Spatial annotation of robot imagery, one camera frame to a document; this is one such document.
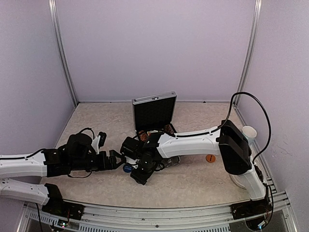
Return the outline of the blue round button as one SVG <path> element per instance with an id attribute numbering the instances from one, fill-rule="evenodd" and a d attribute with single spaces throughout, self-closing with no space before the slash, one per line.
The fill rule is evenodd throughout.
<path id="1" fill-rule="evenodd" d="M 124 171 L 125 173 L 130 173 L 130 172 L 132 172 L 133 169 L 134 169 L 134 168 L 133 168 L 131 165 L 128 165 L 128 164 L 125 164 L 125 165 L 123 166 L 123 171 Z"/>

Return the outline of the aluminium poker chip case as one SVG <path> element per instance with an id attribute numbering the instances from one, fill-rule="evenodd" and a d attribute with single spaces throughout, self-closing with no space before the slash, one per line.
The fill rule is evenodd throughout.
<path id="1" fill-rule="evenodd" d="M 145 142 L 152 132 L 172 124 L 177 95 L 171 91 L 132 99 L 133 118 L 138 140 Z"/>

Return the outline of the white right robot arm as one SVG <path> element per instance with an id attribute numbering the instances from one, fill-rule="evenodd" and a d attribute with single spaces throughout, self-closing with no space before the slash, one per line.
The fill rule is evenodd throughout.
<path id="1" fill-rule="evenodd" d="M 230 120 L 202 131 L 171 134 L 155 130 L 144 142 L 127 137 L 120 152 L 134 168 L 131 177 L 142 185 L 162 168 L 164 159 L 202 154 L 221 156 L 225 170 L 238 176 L 249 194 L 247 211 L 256 215 L 266 206 L 266 182 L 253 163 L 247 138 Z"/>

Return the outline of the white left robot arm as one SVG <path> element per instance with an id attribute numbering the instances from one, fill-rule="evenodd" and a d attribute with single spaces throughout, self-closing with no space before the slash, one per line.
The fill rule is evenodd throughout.
<path id="1" fill-rule="evenodd" d="M 5 198 L 47 205 L 57 215 L 67 211 L 56 185 L 35 185 L 17 181 L 17 177 L 56 177 L 69 175 L 72 171 L 87 173 L 115 170 L 126 162 L 126 158 L 111 150 L 100 151 L 106 133 L 95 138 L 84 133 L 73 134 L 59 148 L 42 148 L 32 154 L 2 155 L 0 157 L 0 195 Z"/>

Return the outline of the dark red chip row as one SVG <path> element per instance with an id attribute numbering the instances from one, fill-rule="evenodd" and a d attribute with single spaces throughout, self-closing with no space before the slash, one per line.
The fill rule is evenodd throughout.
<path id="1" fill-rule="evenodd" d="M 167 131 L 168 133 L 171 133 L 171 134 L 175 133 L 173 127 L 170 124 L 165 125 L 164 130 Z"/>

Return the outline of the orange round button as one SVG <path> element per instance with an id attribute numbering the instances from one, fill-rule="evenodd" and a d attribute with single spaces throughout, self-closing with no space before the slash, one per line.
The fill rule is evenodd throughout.
<path id="1" fill-rule="evenodd" d="M 207 154 L 206 155 L 206 161 L 209 163 L 213 163 L 216 161 L 216 156 L 215 155 L 211 155 L 211 154 Z"/>

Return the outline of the grey striped plate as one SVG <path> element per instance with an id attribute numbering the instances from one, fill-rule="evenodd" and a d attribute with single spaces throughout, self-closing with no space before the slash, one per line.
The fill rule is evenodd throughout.
<path id="1" fill-rule="evenodd" d="M 230 179 L 232 180 L 232 182 L 238 186 L 241 189 L 246 189 L 245 183 L 246 183 L 246 178 L 243 177 L 242 175 L 233 175 L 233 174 L 229 174 Z"/>

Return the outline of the light blue mug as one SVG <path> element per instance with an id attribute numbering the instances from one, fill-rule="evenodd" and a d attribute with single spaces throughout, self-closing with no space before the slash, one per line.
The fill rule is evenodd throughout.
<path id="1" fill-rule="evenodd" d="M 242 134 L 246 137 L 248 144 L 251 145 L 257 136 L 257 131 L 251 126 L 243 126 Z"/>

